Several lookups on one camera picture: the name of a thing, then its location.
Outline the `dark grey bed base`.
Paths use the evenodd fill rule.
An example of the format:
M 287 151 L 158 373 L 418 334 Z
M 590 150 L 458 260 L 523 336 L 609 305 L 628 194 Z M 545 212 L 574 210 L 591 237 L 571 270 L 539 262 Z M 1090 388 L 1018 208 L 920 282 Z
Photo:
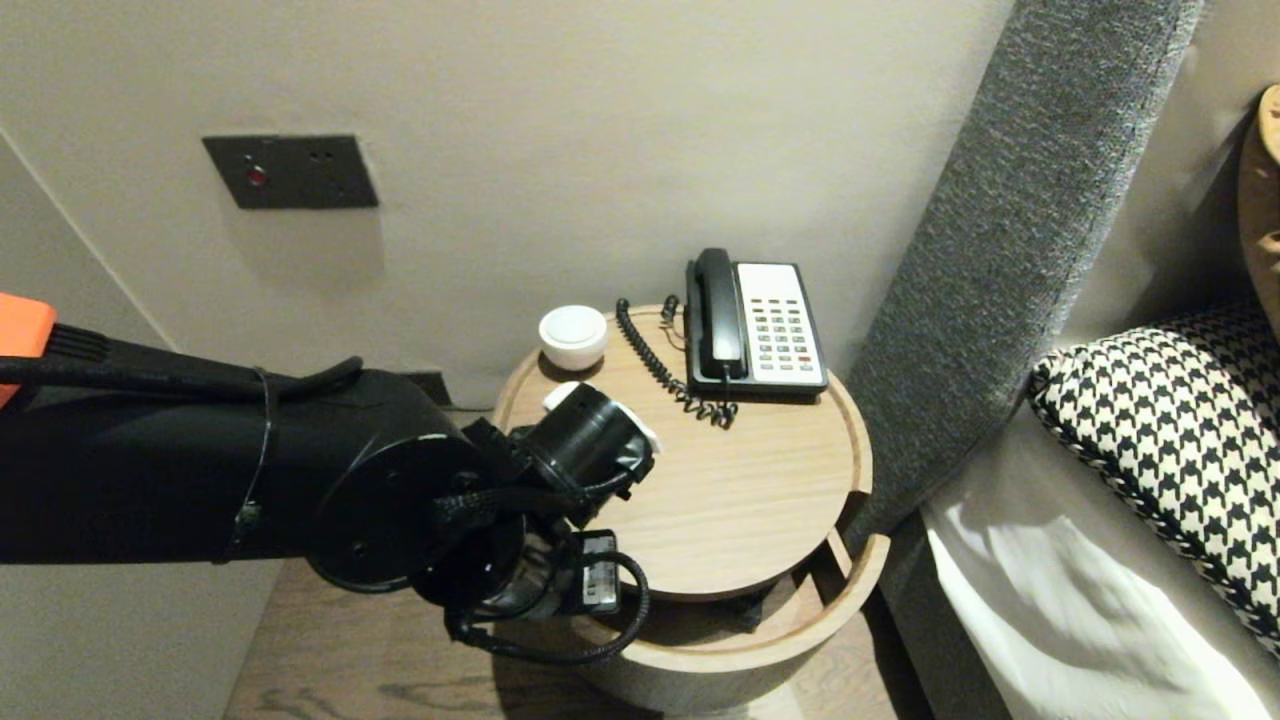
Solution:
M 893 625 L 896 708 L 918 720 L 1012 720 L 938 577 L 925 523 L 914 512 L 890 533 L 879 616 Z

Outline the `dark wall switch panel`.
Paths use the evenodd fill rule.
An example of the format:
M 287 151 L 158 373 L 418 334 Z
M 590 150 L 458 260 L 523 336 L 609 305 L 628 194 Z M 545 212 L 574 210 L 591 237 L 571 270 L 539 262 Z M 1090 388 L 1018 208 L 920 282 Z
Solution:
M 237 208 L 379 208 L 355 135 L 216 135 L 201 138 Z

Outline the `black and white desk telephone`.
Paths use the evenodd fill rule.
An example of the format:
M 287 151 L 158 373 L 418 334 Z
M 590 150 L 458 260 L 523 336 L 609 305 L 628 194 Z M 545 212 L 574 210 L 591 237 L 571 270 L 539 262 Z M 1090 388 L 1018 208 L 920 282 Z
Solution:
M 722 380 L 700 369 L 701 309 L 694 279 L 698 258 L 686 265 L 684 324 L 690 388 L 714 400 L 815 404 L 828 388 L 828 372 L 799 266 L 730 258 L 742 301 L 748 374 Z

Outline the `beige upholstered headboard panel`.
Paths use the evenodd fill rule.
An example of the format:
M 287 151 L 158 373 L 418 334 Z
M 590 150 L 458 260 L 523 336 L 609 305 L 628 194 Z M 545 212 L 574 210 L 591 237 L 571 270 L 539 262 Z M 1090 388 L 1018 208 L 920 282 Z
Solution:
M 1249 296 L 1236 223 L 1242 141 L 1280 83 L 1280 0 L 1206 0 L 1059 347 Z

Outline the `round wooden side table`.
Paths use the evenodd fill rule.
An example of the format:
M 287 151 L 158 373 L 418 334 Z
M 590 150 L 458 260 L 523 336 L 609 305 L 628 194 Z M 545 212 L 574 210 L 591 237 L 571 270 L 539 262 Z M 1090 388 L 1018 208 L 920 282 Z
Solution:
M 869 498 L 861 415 L 832 380 L 815 404 L 744 404 L 731 429 L 716 428 L 684 411 L 613 320 L 608 328 L 605 355 L 584 378 L 632 409 L 662 452 L 591 529 L 614 532 L 646 573 L 652 611 L 708 603 L 740 632 L 732 598 L 773 589 Z

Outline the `grey fabric headboard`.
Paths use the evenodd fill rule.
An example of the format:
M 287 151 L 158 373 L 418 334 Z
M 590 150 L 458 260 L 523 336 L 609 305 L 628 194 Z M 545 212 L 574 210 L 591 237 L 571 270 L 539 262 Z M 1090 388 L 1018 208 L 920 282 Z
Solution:
M 1206 0 L 1015 0 L 852 364 L 888 536 L 1016 411 L 1114 228 Z

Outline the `tan brown cushion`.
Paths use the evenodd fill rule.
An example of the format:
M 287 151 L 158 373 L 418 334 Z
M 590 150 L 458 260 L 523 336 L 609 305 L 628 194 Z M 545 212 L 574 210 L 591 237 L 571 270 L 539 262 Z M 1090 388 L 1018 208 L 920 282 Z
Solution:
M 1280 83 L 1262 92 L 1243 136 L 1236 224 L 1254 296 L 1280 343 Z

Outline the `wooden curved-front drawer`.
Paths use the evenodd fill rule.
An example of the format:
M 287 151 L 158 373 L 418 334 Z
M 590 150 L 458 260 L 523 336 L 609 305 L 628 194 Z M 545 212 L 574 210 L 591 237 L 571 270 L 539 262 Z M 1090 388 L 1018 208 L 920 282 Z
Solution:
M 774 610 L 754 632 L 737 632 L 708 603 L 657 605 L 645 635 L 577 674 L 617 700 L 662 714 L 718 711 L 758 700 L 785 684 L 858 615 L 890 546 L 887 536 L 873 534 L 850 556 L 832 530 L 768 594 Z

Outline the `black white houndstooth pillow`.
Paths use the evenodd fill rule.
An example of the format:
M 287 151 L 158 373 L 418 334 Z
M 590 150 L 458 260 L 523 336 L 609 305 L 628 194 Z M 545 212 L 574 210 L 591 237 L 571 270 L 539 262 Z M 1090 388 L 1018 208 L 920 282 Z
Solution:
M 1261 306 L 1055 350 L 1025 397 L 1280 666 L 1280 342 Z

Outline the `black telephone handset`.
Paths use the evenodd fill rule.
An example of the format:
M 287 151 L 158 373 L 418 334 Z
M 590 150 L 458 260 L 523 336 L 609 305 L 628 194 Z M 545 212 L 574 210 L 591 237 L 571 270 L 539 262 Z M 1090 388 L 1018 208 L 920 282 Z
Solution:
M 701 373 L 741 379 L 748 374 L 742 301 L 727 251 L 704 249 L 695 261 L 694 279 L 700 291 Z

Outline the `white round bowl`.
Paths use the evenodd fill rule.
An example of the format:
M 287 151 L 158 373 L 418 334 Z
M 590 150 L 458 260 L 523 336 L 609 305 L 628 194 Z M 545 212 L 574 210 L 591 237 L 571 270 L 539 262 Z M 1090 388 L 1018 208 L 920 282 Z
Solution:
M 564 305 L 539 322 L 541 354 L 564 372 L 585 372 L 598 364 L 608 346 L 608 320 L 594 307 Z

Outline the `white bedding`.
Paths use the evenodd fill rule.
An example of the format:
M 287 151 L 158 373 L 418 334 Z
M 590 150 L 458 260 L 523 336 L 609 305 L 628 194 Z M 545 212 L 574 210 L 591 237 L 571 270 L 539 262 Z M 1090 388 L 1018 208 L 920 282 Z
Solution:
M 922 516 L 1012 720 L 1280 720 L 1280 662 L 1030 409 Z

